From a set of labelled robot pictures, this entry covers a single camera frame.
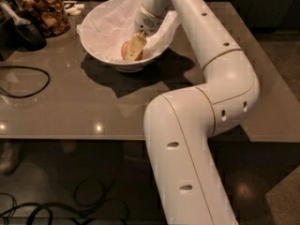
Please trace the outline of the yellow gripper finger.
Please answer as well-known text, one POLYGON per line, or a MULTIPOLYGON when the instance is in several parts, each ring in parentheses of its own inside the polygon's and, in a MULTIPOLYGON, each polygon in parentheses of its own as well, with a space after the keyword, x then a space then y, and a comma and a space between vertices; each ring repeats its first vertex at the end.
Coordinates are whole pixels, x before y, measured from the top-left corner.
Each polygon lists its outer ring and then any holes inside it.
POLYGON ((140 60, 146 43, 147 40, 143 33, 135 33, 128 44, 126 59, 128 61, 140 60))

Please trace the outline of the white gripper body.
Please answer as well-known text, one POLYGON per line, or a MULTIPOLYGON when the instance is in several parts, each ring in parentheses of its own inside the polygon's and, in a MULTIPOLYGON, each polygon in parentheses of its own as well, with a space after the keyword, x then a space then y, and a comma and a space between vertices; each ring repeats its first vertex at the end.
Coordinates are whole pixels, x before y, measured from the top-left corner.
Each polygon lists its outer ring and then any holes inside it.
POLYGON ((134 28, 146 37, 151 37, 158 31, 162 22, 161 18, 153 15, 143 5, 140 5, 134 19, 134 28))

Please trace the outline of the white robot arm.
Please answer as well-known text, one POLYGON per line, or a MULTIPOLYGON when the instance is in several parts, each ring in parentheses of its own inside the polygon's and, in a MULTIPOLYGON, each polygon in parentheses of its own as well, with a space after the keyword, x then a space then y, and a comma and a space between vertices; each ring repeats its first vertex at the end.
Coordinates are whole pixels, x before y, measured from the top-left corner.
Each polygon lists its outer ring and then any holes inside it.
POLYGON ((154 98, 143 130, 168 225, 238 225, 208 147, 239 125, 260 94, 242 49, 203 0, 142 0, 135 28, 153 35, 174 8, 204 82, 154 98))

